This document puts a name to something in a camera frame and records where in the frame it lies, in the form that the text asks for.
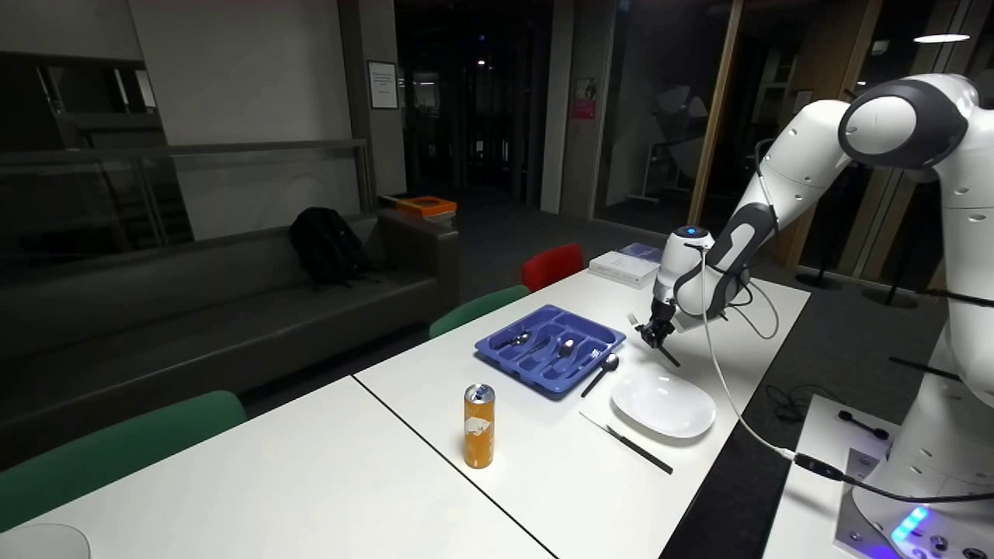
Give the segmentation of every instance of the white table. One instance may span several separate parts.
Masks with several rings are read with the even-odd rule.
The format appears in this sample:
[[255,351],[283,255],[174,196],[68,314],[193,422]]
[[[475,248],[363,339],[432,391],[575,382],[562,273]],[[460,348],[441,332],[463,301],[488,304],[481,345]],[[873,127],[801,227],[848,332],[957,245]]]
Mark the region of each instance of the white table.
[[[888,444],[873,438],[867,429],[842,422],[839,410],[848,410],[860,422],[895,435],[891,422],[814,394],[798,438],[798,450],[826,460],[842,472],[851,450],[882,460]],[[857,553],[836,540],[836,519],[845,488],[848,484],[789,466],[764,556],[854,559]]]
[[37,522],[93,559],[550,556],[351,379]]
[[[798,289],[770,283],[764,283],[764,289],[780,311],[780,332],[770,342],[761,342],[739,314],[730,314],[727,323],[714,323],[718,357],[739,407],[749,404],[808,301],[808,292]],[[572,314],[627,332],[621,370],[612,373],[587,401],[578,398],[578,388],[565,401],[550,404],[472,357],[472,345],[478,339],[537,311],[540,304],[559,304]],[[357,379],[556,556],[655,559],[730,438],[736,416],[705,363],[702,329],[690,329],[671,335],[668,348],[683,360],[680,376],[714,394],[718,422],[711,432],[693,444],[665,447],[612,419],[618,432],[671,463],[674,475],[665,475],[603,429],[590,425],[581,410],[603,419],[612,382],[624,373],[671,373],[655,351],[634,339],[627,314],[646,320],[649,286],[634,289],[596,273],[575,273],[572,280],[454,329],[450,335],[363,370]],[[764,298],[746,307],[746,314],[764,329],[773,323]],[[469,469],[460,457],[463,388],[472,382],[491,382],[497,388],[497,460],[491,469]]]

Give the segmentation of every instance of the white plate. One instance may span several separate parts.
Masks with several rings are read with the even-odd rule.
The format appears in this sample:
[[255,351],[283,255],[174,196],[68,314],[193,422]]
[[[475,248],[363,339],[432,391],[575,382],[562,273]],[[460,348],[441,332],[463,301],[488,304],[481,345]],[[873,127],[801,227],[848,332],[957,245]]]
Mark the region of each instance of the white plate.
[[0,559],[90,559],[90,540],[71,525],[31,522],[3,534]]
[[718,416],[708,391],[659,373],[621,379],[612,404],[662,438],[699,438]]

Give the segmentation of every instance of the ceiling light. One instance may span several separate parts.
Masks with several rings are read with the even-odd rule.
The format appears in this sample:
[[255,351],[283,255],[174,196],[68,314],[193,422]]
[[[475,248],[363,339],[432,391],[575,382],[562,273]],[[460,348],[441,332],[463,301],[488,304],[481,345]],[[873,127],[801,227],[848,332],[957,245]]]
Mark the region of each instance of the ceiling light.
[[913,43],[966,43],[969,34],[919,34]]

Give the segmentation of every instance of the floor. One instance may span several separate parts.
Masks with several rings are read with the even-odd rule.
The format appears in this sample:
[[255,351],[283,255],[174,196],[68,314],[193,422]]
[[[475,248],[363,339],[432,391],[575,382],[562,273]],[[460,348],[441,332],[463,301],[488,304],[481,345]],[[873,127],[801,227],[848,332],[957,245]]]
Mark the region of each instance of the floor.
[[[463,298],[519,283],[519,264],[556,242],[581,242],[587,255],[600,255],[627,242],[662,242],[659,233],[537,214],[513,205],[500,189],[472,193],[460,205],[457,227],[463,239]],[[792,270],[770,264],[761,264],[755,273],[801,286],[795,283]],[[901,422],[919,385],[919,373],[888,363],[888,357],[929,360],[941,323],[941,301],[923,298],[916,307],[885,307],[867,298],[864,286],[854,283],[811,289],[801,320],[773,360],[767,382],[749,404],[746,416],[777,444],[795,444],[811,394],[826,394]],[[422,339],[422,329],[401,332],[376,348],[354,351],[335,363],[304,373],[295,382],[270,388],[258,401],[280,404],[304,394],[342,373],[363,370]],[[749,441],[739,429],[665,556],[761,556],[783,475],[786,466]]]

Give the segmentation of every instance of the red object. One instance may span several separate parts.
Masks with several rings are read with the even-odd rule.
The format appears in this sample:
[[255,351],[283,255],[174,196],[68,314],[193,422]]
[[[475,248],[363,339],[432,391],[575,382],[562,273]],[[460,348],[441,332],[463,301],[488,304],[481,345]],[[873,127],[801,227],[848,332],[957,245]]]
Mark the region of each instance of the red object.
[[547,252],[537,252],[522,267],[522,283],[537,292],[544,286],[559,283],[562,276],[572,276],[587,267],[584,248],[578,242],[565,242]]

